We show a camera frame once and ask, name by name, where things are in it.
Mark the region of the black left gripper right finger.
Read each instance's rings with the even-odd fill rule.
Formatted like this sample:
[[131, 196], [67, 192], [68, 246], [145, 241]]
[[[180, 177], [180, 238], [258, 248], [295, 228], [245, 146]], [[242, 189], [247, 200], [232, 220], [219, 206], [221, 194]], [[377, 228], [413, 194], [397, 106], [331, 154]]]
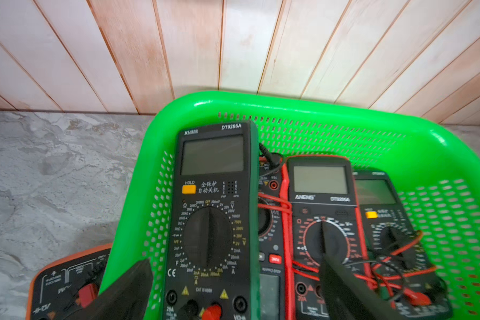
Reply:
[[325, 256], [319, 267], [321, 295], [330, 319], [403, 319], [345, 265]]

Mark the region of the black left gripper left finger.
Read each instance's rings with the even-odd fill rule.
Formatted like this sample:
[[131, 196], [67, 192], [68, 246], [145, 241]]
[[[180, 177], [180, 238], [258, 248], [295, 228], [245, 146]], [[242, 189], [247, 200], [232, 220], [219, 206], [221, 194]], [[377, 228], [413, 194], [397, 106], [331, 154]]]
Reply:
[[153, 285], [151, 262], [135, 263], [87, 307], [68, 319], [143, 319]]

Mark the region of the dark green multimeter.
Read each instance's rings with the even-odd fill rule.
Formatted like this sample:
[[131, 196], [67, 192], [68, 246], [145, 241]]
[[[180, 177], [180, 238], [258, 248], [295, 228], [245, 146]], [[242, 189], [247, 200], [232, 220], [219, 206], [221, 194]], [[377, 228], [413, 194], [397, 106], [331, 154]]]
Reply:
[[447, 286], [438, 276], [389, 176], [380, 170], [353, 174], [372, 272], [389, 284], [393, 307], [405, 319], [450, 319]]
[[258, 134], [252, 121], [179, 133], [163, 319], [258, 319]]

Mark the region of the large red Aneng multimeter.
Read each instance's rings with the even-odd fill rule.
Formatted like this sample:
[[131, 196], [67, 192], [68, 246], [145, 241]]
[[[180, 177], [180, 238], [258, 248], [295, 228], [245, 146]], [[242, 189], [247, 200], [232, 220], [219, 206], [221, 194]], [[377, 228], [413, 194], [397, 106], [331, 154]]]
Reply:
[[353, 168], [345, 157], [297, 155], [286, 162], [291, 204], [294, 318], [329, 319], [318, 270], [324, 257], [368, 275]]

